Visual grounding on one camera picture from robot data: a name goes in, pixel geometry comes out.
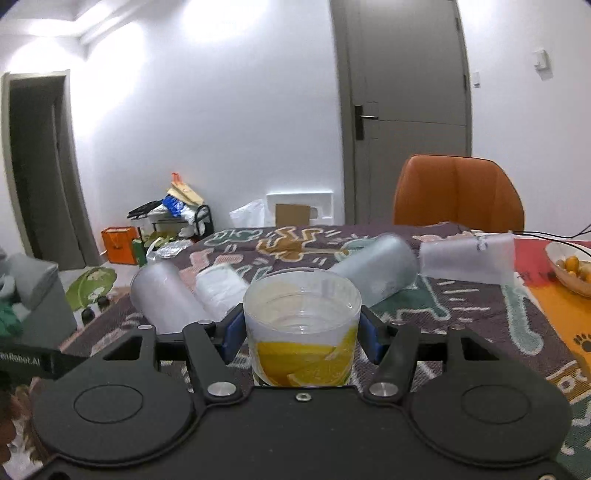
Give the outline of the lemon label plastic cup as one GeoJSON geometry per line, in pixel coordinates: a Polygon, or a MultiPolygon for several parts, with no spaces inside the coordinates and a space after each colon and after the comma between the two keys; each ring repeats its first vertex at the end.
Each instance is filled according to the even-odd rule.
{"type": "Polygon", "coordinates": [[[259,385],[339,387],[349,381],[362,297],[349,279],[296,268],[249,285],[243,313],[259,385]]]}

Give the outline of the clear ribbed plastic cup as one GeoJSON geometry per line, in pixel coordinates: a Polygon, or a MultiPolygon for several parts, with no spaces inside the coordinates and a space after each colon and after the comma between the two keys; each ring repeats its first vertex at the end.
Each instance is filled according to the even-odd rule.
{"type": "Polygon", "coordinates": [[[195,295],[215,322],[242,303],[249,283],[229,264],[207,267],[195,276],[195,295]]]}

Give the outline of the frosted white plastic cup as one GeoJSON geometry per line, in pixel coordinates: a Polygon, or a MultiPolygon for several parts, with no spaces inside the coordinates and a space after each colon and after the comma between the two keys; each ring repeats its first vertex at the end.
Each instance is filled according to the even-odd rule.
{"type": "Polygon", "coordinates": [[[190,323],[213,320],[169,261],[141,267],[131,281],[130,299],[158,334],[181,333],[190,323]]]}

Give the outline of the frosted cup with sticker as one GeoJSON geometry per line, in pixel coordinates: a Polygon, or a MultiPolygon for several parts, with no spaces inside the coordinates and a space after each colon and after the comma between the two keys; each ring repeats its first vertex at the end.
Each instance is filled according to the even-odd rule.
{"type": "Polygon", "coordinates": [[[512,233],[481,234],[423,243],[421,273],[435,279],[512,285],[516,249],[512,233]]]}

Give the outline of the grey sofa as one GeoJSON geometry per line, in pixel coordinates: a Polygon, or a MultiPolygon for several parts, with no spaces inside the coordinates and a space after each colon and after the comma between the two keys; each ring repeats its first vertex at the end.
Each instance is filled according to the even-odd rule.
{"type": "Polygon", "coordinates": [[[1,251],[1,302],[14,313],[17,343],[57,349],[77,328],[55,263],[1,251]]]}

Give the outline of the green leaf rug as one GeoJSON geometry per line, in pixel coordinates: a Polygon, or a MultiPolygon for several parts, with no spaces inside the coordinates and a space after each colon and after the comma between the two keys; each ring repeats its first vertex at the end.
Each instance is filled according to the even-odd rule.
{"type": "Polygon", "coordinates": [[[96,303],[100,296],[108,295],[116,279],[112,268],[94,267],[83,272],[66,290],[69,306],[76,312],[96,303]]]}

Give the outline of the white plastic bag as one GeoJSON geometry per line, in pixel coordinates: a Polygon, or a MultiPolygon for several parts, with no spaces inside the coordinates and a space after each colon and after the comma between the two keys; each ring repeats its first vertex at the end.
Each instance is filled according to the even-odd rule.
{"type": "Polygon", "coordinates": [[[229,212],[232,226],[235,228],[258,228],[267,225],[266,201],[256,199],[238,209],[229,212]]]}

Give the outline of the orange paper bag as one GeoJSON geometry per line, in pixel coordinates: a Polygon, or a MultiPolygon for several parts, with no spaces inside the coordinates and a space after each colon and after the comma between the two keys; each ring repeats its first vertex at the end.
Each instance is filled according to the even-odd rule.
{"type": "Polygon", "coordinates": [[[110,263],[135,265],[132,241],[138,239],[137,230],[132,227],[109,227],[101,232],[106,250],[106,257],[110,263]]]}

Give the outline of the black shoe rack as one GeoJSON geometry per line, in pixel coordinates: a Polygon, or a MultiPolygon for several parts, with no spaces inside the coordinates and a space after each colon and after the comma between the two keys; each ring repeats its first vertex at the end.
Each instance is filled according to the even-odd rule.
{"type": "Polygon", "coordinates": [[[150,201],[127,213],[126,219],[138,230],[140,237],[147,239],[155,232],[170,233],[180,238],[204,239],[214,233],[211,211],[207,205],[192,206],[178,200],[150,201]]]}

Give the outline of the orange chair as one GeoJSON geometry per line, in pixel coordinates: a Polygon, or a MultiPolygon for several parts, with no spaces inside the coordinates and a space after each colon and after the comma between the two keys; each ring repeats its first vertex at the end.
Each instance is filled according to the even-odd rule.
{"type": "Polygon", "coordinates": [[[505,171],[487,159],[415,155],[401,170],[393,223],[427,226],[453,222],[491,233],[521,231],[525,211],[505,171]]]}

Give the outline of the white fruit bowl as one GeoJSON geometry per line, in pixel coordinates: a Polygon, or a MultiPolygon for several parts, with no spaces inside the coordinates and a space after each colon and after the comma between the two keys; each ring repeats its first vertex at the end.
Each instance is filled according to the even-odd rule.
{"type": "Polygon", "coordinates": [[[554,241],[545,247],[552,271],[559,282],[580,296],[590,297],[590,247],[554,241]]]}

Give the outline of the dark side doorway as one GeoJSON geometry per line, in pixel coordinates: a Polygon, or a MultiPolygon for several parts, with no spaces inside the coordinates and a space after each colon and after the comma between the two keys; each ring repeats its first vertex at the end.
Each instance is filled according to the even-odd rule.
{"type": "Polygon", "coordinates": [[[1,132],[8,192],[27,255],[63,270],[100,265],[79,179],[70,74],[5,74],[1,132]]]}

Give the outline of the grey door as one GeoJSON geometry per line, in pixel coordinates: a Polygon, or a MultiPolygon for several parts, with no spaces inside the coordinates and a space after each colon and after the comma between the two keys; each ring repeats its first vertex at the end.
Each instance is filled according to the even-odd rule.
{"type": "Polygon", "coordinates": [[[406,160],[469,156],[472,101],[450,0],[332,1],[345,218],[389,224],[406,160]]]}

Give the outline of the white frame with cardboard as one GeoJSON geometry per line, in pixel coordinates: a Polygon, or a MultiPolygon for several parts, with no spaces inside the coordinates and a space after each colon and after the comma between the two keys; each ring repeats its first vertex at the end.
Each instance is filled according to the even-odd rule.
{"type": "Polygon", "coordinates": [[[277,227],[335,223],[331,191],[267,193],[266,204],[277,227]]]}

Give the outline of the white wall switch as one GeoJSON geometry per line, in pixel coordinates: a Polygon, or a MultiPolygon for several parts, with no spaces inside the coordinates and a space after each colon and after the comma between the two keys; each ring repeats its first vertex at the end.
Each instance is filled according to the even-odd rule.
{"type": "Polygon", "coordinates": [[[549,55],[545,49],[538,49],[534,52],[534,68],[539,72],[550,69],[549,55]]]}

